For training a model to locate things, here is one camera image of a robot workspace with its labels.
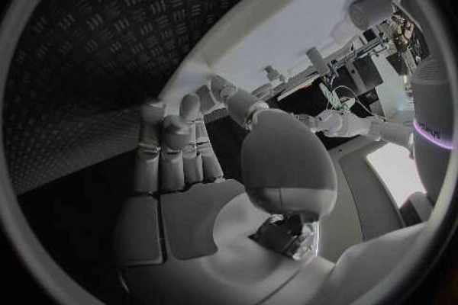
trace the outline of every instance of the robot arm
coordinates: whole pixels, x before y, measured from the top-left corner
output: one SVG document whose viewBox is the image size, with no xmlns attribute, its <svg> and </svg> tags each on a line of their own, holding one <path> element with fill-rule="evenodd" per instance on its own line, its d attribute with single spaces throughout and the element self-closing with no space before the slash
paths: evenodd
<svg viewBox="0 0 458 305">
<path fill-rule="evenodd" d="M 353 137 L 357 135 L 384 140 L 413 151 L 413 130 L 411 127 L 384 122 L 377 117 L 360 118 L 348 111 L 326 109 L 317 117 L 300 114 L 297 118 L 313 132 L 323 131 L 328 137 Z"/>
</svg>

